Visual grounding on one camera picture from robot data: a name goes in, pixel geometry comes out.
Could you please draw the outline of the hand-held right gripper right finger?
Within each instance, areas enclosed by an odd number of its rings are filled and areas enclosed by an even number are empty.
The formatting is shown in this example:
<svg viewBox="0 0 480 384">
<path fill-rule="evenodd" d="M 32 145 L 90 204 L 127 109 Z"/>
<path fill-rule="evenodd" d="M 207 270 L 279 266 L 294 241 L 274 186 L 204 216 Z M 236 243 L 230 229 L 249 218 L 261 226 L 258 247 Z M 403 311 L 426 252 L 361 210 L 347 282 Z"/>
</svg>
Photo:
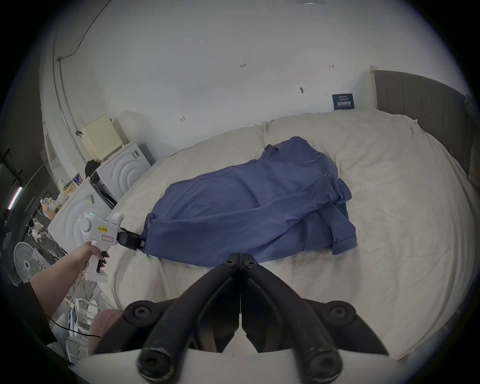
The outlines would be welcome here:
<svg viewBox="0 0 480 384">
<path fill-rule="evenodd" d="M 302 382 L 335 381 L 343 370 L 339 348 L 389 355 L 351 304 L 303 299 L 249 254 L 240 254 L 240 273 L 243 331 L 258 353 L 291 349 Z"/>
</svg>

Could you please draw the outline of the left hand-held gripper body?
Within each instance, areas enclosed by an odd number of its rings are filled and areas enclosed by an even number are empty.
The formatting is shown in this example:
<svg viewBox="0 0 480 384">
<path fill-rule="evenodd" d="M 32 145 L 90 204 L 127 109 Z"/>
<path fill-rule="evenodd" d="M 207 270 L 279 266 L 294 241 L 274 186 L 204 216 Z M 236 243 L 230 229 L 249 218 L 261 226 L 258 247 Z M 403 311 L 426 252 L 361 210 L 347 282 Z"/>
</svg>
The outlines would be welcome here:
<svg viewBox="0 0 480 384">
<path fill-rule="evenodd" d="M 94 213 L 85 213 L 80 219 L 80 230 L 87 241 L 100 252 L 100 256 L 93 254 L 85 270 L 85 279 L 93 282 L 107 282 L 108 276 L 103 271 L 104 258 L 114 245 L 121 245 L 134 251 L 143 251 L 145 239 L 137 233 L 124 229 L 121 224 L 123 213 L 114 213 L 111 219 L 103 219 Z"/>
</svg>

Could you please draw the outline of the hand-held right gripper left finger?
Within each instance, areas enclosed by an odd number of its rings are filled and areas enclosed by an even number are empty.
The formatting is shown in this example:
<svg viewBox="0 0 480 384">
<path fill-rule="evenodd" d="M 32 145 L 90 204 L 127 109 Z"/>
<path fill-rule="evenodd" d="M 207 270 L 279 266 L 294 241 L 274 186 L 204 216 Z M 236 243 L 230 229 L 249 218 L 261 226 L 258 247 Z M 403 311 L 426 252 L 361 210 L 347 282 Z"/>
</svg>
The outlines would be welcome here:
<svg viewBox="0 0 480 384">
<path fill-rule="evenodd" d="M 240 325 L 241 255 L 232 254 L 178 298 L 135 301 L 102 336 L 94 355 L 141 349 L 136 368 L 148 382 L 176 382 L 185 352 L 223 352 Z"/>
</svg>

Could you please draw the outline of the person's left hand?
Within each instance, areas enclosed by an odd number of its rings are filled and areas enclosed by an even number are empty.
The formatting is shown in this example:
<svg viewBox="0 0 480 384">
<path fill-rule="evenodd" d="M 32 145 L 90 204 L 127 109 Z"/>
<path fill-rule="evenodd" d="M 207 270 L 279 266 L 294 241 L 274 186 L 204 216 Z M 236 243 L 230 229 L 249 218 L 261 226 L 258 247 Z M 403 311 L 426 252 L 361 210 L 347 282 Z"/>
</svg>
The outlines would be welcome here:
<svg viewBox="0 0 480 384">
<path fill-rule="evenodd" d="M 100 267 L 104 267 L 107 262 L 106 259 L 109 258 L 107 253 L 103 254 L 100 249 L 91 242 L 81 244 L 69 254 L 68 258 L 70 262 L 73 263 L 72 265 L 75 270 L 82 272 L 88 267 L 91 256 L 93 256 L 94 263 L 100 262 Z"/>
</svg>

